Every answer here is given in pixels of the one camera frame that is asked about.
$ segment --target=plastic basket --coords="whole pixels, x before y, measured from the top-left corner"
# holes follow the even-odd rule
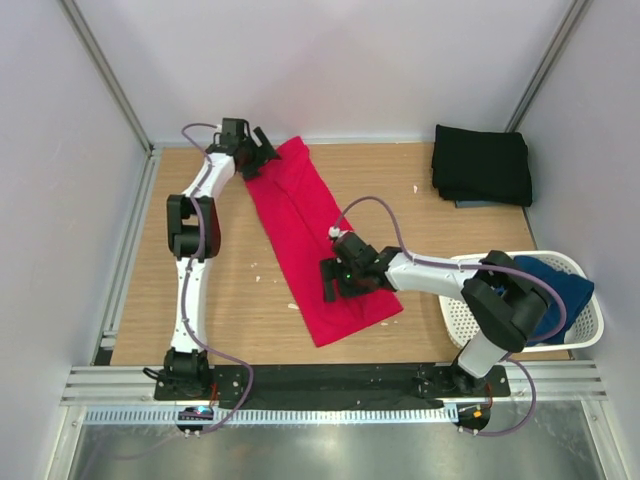
[[[537,250],[530,252],[507,252],[511,256],[528,255],[536,257],[547,265],[567,273],[575,273],[586,278],[584,271],[571,258],[558,252]],[[481,260],[487,254],[460,255],[455,260]],[[476,320],[467,304],[449,297],[439,297],[440,308],[447,326],[447,333],[451,341],[462,348],[478,332]],[[602,336],[604,321],[602,311],[595,293],[591,301],[584,308],[576,322],[565,334],[565,343],[561,345],[546,345],[539,343],[534,347],[525,347],[524,352],[549,352],[552,350],[566,350],[585,348],[593,345]]]

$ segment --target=blue cloth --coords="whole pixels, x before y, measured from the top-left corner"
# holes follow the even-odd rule
[[[522,255],[514,257],[514,260],[522,270],[548,283],[551,288],[558,292],[560,298],[564,301],[567,307],[567,323],[562,330],[553,337],[543,340],[543,343],[552,345],[563,344],[567,330],[571,328],[576,318],[578,318],[578,315],[580,315],[584,307],[589,303],[589,300],[591,300],[594,289],[593,282],[573,273],[568,274],[555,270],[553,267],[534,257]],[[558,325],[559,321],[560,309],[558,308],[558,304],[554,300],[551,300],[549,310],[547,310],[545,316],[542,317],[533,336],[540,337],[549,333]],[[529,342],[527,345],[532,346],[536,343],[539,342]]]

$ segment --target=white wall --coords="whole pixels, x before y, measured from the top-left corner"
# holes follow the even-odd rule
[[[154,141],[248,118],[272,139],[503,129],[569,0],[78,0]]]
[[[40,479],[144,155],[56,2],[0,2],[0,44],[0,477]]]
[[[631,452],[640,445],[638,25],[637,0],[594,1],[521,129],[532,155],[535,238],[595,281],[606,325],[588,353]]]

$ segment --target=metal floor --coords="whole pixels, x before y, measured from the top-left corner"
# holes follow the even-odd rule
[[[496,404],[491,430],[514,425],[528,405]],[[74,480],[424,480],[604,479],[580,402],[542,402],[515,434],[473,438],[450,424],[362,424],[226,428],[201,439],[168,442],[174,426],[84,426]],[[96,445],[100,453],[81,478]]]

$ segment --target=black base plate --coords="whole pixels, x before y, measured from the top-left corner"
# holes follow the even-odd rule
[[[484,387],[463,394],[447,381],[449,366],[435,364],[258,365],[245,409],[255,410],[417,410],[439,408],[437,398],[485,397]],[[505,370],[487,376],[494,397],[511,394]],[[222,408],[233,408],[246,387],[244,367],[213,370]],[[179,392],[156,386],[158,400],[209,400],[211,391]]]
[[[485,377],[485,384],[479,385],[468,393],[461,391],[453,382],[451,368],[448,365],[422,365],[420,378],[424,380],[421,387],[422,396],[426,399],[486,397],[486,384],[491,387],[491,396],[493,397],[508,397],[511,395],[507,373],[501,365],[491,368]]]
[[[211,386],[203,388],[201,385],[182,383],[156,382],[153,393],[154,400],[158,401],[185,401],[185,400],[210,400]]]

